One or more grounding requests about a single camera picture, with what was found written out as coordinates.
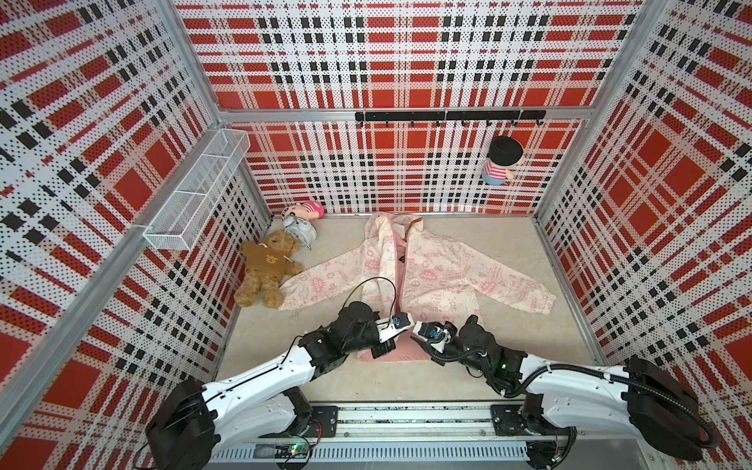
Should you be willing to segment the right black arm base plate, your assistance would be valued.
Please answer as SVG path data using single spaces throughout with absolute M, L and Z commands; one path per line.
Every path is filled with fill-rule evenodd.
M 541 407 L 526 403 L 492 405 L 491 419 L 497 436 L 569 436 L 568 428 L 553 425 L 544 418 Z

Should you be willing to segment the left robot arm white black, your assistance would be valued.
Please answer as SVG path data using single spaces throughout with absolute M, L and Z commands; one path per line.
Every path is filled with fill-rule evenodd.
M 146 425 L 154 466 L 201 469 L 216 454 L 256 438 L 303 432 L 311 420 L 303 385 L 340 367 L 352 354 L 389 354 L 398 336 L 412 327 L 408 313 L 382 318 L 365 303 L 354 302 L 269 362 L 219 382 L 184 380 Z

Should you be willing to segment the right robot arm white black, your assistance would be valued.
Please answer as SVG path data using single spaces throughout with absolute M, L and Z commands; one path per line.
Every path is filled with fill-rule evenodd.
M 478 370 L 501 397 L 524 397 L 523 419 L 537 433 L 611 430 L 686 461 L 699 461 L 720 444 L 715 426 L 701 416 L 697 394 L 638 356 L 615 366 L 552 362 L 501 346 L 475 315 L 461 328 L 418 323 L 412 338 L 433 362 L 458 362 Z

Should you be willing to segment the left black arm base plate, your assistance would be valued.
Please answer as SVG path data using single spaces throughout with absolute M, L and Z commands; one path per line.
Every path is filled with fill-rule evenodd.
M 339 407 L 337 405 L 313 405 L 311 420 L 303 434 L 308 439 L 334 438 L 337 433 Z

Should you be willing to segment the cream pink printed jacket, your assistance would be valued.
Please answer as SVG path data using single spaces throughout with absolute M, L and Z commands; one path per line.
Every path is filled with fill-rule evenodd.
M 419 215 L 376 213 L 362 244 L 288 279 L 284 311 L 303 309 L 362 288 L 362 301 L 382 315 L 390 307 L 417 321 L 462 325 L 484 295 L 525 313 L 551 312 L 544 284 L 452 237 L 431 233 Z

